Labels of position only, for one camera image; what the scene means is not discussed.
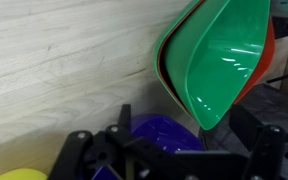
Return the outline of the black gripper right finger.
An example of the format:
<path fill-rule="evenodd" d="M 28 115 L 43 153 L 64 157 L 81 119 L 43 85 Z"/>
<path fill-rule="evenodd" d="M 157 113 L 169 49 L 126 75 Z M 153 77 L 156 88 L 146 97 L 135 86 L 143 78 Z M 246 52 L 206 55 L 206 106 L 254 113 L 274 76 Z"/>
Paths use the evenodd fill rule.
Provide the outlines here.
<path fill-rule="evenodd" d="M 250 152 L 243 172 L 245 180 L 286 180 L 288 132 L 275 124 L 263 124 L 246 108 L 233 105 L 229 127 Z"/>

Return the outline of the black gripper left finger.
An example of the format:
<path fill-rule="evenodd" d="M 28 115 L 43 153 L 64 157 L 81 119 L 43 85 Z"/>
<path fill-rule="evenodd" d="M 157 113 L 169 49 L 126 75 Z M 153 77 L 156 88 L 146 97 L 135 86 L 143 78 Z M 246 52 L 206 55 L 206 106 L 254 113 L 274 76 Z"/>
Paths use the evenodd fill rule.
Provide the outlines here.
<path fill-rule="evenodd" d="M 170 154 L 143 137 L 131 134 L 131 106 L 120 110 L 116 124 L 96 134 L 71 132 L 47 180 L 91 180 L 107 167 L 122 180 L 241 180 L 247 159 L 228 152 Z"/>

